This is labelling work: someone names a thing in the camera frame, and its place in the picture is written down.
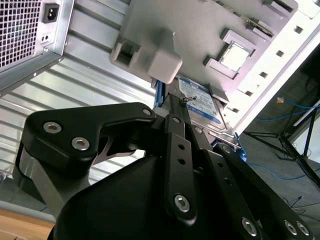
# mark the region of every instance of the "power supply unit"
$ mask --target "power supply unit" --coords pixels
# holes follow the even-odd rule
[[[0,94],[62,59],[74,0],[0,1]]]

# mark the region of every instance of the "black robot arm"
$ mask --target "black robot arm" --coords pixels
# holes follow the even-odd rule
[[[186,105],[172,104],[165,117],[124,103],[27,118],[13,177],[56,218],[49,239],[314,239],[231,147],[212,149]],[[89,184],[92,165],[135,150],[145,157]]]

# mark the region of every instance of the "black tripod leg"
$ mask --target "black tripod leg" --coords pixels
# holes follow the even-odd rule
[[[289,161],[289,162],[295,162],[296,161],[295,159],[289,159],[289,158],[283,158],[283,157],[278,157],[278,159],[286,160],[286,161]]]
[[[252,135],[252,134],[249,133],[249,132],[244,131],[243,133],[244,133],[245,135],[253,138],[254,140],[257,140],[258,142],[267,145],[269,148],[272,148],[272,149],[274,149],[274,150],[277,150],[278,152],[280,152],[280,153],[282,153],[282,154],[285,154],[285,155],[288,155],[288,156],[291,157],[291,158],[295,158],[295,157],[294,157],[292,154],[290,154],[289,152],[284,151],[284,150],[282,150],[281,148],[279,148],[279,147],[277,147],[277,146],[275,146],[275,145],[273,145],[273,144],[271,144],[271,143],[269,143],[269,142],[267,142],[267,141],[265,141],[265,140],[262,140],[262,139],[260,139],[259,137],[256,137],[255,135]]]
[[[313,113],[312,113],[312,116],[311,116],[308,135],[306,136],[306,142],[305,142],[304,151],[303,151],[303,156],[304,157],[308,156],[308,149],[309,149],[309,145],[310,145],[312,130],[314,128],[314,123],[315,123],[315,120],[316,120],[316,114],[317,114],[317,109],[315,108],[313,110]]]
[[[320,192],[320,177],[317,175],[317,173],[309,166],[305,159],[298,159],[296,162],[299,164],[305,175],[307,175],[307,177],[311,180],[316,189]]]

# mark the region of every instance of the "blue cable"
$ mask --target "blue cable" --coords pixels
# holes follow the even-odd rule
[[[296,107],[298,107],[298,108],[308,109],[308,110],[310,110],[310,109],[316,109],[316,108],[319,108],[319,107],[320,107],[320,105],[318,105],[318,106],[302,106],[302,105],[299,105],[299,104],[297,104],[297,103],[295,103],[294,101],[291,101],[291,100],[289,100],[289,99],[285,99],[284,102],[285,102],[285,103],[288,103],[288,104],[291,104],[291,105],[293,105],[293,106],[296,106]]]
[[[275,117],[275,118],[259,118],[257,117],[256,119],[258,119],[261,122],[272,122],[272,121],[277,121],[277,120],[281,120],[281,119],[286,119],[289,118],[291,116],[295,116],[295,115],[300,115],[300,114],[304,114],[306,112],[308,112],[309,110],[304,110],[304,111],[299,111],[293,114],[288,114],[288,115],[284,115],[284,116],[280,116],[280,117]]]
[[[297,176],[297,177],[294,177],[294,178],[283,178],[283,177],[280,177],[280,176],[277,176],[275,175],[270,169],[264,167],[264,166],[260,166],[260,165],[257,165],[257,164],[252,164],[252,163],[248,163],[249,166],[253,166],[253,167],[258,167],[258,168],[262,168],[266,171],[268,171],[272,176],[274,176],[276,179],[279,179],[279,180],[285,180],[285,181],[292,181],[292,180],[297,180],[297,179],[302,179],[304,178],[305,176],[307,175],[302,175],[302,176]]]

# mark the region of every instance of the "gray floor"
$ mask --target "gray floor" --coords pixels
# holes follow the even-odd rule
[[[290,114],[293,106],[289,104],[276,104],[277,97],[285,97],[294,102],[299,102],[304,96],[307,96],[305,91],[305,84],[308,76],[297,71],[282,89],[274,96],[274,98],[267,104],[267,106],[259,114],[260,118],[269,119],[277,118]],[[315,81],[310,81],[308,89],[316,88],[318,84]],[[318,99],[312,95],[317,94],[317,89],[312,91],[311,95],[304,98],[300,103],[303,106],[312,106]],[[301,116],[295,116],[289,123],[289,126],[296,122]],[[280,121],[262,122],[255,119],[246,129],[247,132],[266,132],[279,133],[287,125],[288,119]],[[277,139],[267,138],[270,143],[273,143],[281,148]],[[266,145],[242,134],[240,136],[241,143],[247,153],[248,163],[257,164],[270,169],[275,175],[282,178],[295,178],[303,175],[297,163],[285,160],[279,160],[279,153]],[[309,161],[313,169],[319,169],[320,164]],[[295,206],[304,206],[320,202],[320,193],[314,187],[307,177],[297,180],[279,180],[273,177],[268,171],[259,167],[252,167],[256,173],[282,198],[286,198],[290,204],[293,204],[298,197],[303,196]],[[302,208],[306,212],[301,216],[303,220],[312,228],[314,234],[320,237],[320,204]]]

